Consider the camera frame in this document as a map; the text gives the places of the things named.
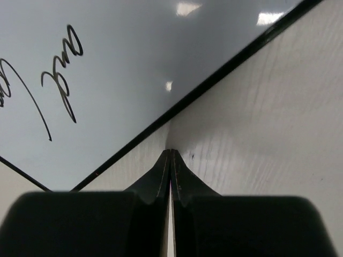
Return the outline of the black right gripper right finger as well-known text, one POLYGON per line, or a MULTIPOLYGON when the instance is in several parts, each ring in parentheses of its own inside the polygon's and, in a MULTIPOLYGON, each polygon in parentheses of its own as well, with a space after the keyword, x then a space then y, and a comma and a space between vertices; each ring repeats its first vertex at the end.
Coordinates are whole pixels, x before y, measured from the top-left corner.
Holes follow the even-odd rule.
POLYGON ((177 256, 336 256, 315 206, 298 196, 221 195, 170 152, 177 256))

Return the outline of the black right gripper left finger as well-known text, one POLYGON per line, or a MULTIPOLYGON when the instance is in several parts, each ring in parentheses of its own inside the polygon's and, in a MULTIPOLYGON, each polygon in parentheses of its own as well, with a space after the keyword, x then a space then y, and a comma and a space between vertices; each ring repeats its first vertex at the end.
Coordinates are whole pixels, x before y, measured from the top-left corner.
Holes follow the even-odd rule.
POLYGON ((123 191, 32 192, 1 225, 1 256, 164 256, 170 152, 123 191))

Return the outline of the white whiteboard with black frame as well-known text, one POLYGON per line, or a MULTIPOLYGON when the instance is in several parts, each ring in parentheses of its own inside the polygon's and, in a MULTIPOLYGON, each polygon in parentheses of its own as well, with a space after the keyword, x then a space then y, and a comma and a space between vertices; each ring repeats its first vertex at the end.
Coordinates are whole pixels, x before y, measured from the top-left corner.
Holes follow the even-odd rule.
POLYGON ((79 190, 316 1, 1 1, 1 162, 79 190))

